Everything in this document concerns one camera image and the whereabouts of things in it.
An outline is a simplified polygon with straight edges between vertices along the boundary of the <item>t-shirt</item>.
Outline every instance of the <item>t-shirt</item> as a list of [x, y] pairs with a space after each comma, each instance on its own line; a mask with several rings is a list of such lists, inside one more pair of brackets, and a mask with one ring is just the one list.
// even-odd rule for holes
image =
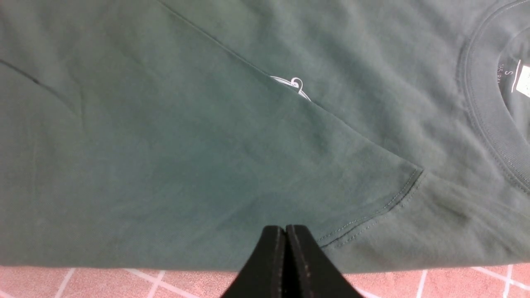
[[2, 0], [0, 265], [530, 261], [530, 1]]

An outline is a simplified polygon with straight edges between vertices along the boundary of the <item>size label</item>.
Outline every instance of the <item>size label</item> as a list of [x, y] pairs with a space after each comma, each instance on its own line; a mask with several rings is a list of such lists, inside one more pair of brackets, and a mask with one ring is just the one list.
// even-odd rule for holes
[[521, 69], [521, 76], [519, 77], [519, 81], [517, 82], [517, 86], [515, 87], [515, 90], [530, 97], [530, 67], [529, 66], [523, 65], [523, 68]]

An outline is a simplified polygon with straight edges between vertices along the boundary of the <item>floor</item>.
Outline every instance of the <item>floor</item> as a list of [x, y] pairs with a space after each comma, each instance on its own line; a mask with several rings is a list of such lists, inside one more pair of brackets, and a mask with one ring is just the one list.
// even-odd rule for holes
[[[218, 298], [235, 273], [0, 267], [1, 298]], [[346, 275], [366, 298], [530, 298], [530, 264]]]

